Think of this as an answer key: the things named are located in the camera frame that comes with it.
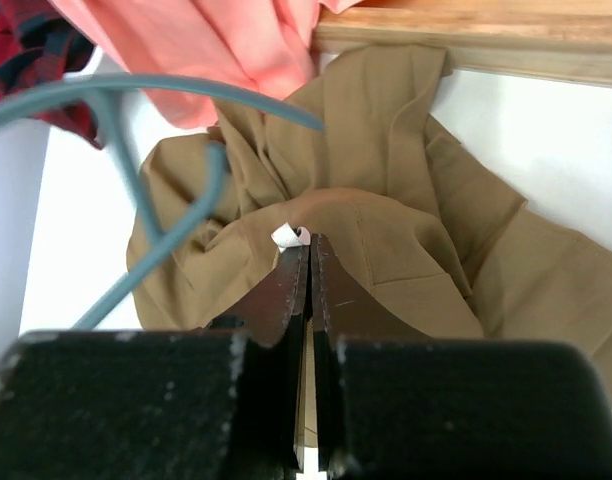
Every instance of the white tag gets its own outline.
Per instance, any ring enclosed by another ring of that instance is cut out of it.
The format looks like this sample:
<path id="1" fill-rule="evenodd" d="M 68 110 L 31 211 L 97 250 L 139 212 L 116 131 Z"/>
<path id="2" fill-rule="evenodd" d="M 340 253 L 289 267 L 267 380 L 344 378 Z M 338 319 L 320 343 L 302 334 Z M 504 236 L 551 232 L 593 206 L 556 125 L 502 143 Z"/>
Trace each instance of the white tag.
<path id="1" fill-rule="evenodd" d="M 275 230 L 271 238 L 282 253 L 287 248 L 310 245 L 310 232 L 304 227 L 299 227 L 295 233 L 288 223 Z"/>

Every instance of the white surface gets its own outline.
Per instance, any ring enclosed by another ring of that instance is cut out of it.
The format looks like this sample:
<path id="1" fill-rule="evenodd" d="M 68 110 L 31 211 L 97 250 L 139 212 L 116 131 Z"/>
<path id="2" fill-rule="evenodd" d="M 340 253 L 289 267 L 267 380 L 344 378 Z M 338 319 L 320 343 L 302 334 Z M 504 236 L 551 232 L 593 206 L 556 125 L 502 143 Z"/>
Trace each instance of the white surface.
<path id="1" fill-rule="evenodd" d="M 19 331 L 48 132 L 37 120 L 0 130 L 0 355 Z"/>
<path id="2" fill-rule="evenodd" d="M 158 139 L 189 133 L 142 94 L 122 111 L 141 160 Z M 533 210 L 612 249 L 612 89 L 457 71 L 433 111 Z M 107 152 L 52 129 L 22 331 L 68 328 L 125 272 L 133 218 Z M 132 299 L 102 328 L 139 328 Z"/>

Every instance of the plaid fabric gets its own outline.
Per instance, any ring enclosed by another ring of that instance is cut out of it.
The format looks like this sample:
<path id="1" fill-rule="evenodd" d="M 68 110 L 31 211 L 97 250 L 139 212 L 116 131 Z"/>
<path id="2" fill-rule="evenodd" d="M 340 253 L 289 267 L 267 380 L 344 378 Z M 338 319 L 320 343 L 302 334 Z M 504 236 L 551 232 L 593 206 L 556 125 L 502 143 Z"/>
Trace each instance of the plaid fabric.
<path id="1" fill-rule="evenodd" d="M 93 45 L 48 0 L 0 0 L 0 99 L 84 68 Z M 84 103 L 37 114 L 96 148 L 97 127 Z"/>

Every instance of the clothing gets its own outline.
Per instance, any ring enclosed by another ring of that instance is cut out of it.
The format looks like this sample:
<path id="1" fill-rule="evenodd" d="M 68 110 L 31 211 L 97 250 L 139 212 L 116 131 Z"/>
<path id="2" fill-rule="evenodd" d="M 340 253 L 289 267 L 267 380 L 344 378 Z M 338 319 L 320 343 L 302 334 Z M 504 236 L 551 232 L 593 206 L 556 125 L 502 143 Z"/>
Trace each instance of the clothing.
<path id="1" fill-rule="evenodd" d="M 47 0 L 0 0 L 0 99 L 83 69 L 93 48 Z M 101 148 L 85 103 L 35 117 Z"/>
<path id="2" fill-rule="evenodd" d="M 328 237 L 393 314 L 438 338 L 562 340 L 586 352 L 612 399 L 612 253 L 526 209 L 429 109 L 445 52 L 348 52 L 289 102 L 316 132 L 218 103 L 219 129 L 162 140 L 141 175 L 164 228 L 201 196 L 205 145 L 230 177 L 212 218 L 134 292 L 147 329 L 206 325 L 273 266 L 285 222 Z M 131 268 L 150 248 L 136 220 Z"/>
<path id="3" fill-rule="evenodd" d="M 217 80 L 284 99 L 315 75 L 309 53 L 319 4 L 339 12 L 359 0 L 51 0 L 132 73 Z M 146 92 L 173 125 L 217 120 L 210 98 Z"/>

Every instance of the wooden frame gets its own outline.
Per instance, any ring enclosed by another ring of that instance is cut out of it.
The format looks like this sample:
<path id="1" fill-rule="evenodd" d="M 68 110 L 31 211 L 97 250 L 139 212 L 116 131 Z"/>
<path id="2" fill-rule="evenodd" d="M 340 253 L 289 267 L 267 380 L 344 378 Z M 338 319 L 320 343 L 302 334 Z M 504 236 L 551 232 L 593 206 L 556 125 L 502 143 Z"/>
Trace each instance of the wooden frame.
<path id="1" fill-rule="evenodd" d="M 612 86 L 612 0 L 390 0 L 324 11 L 316 48 L 446 47 L 457 68 Z"/>

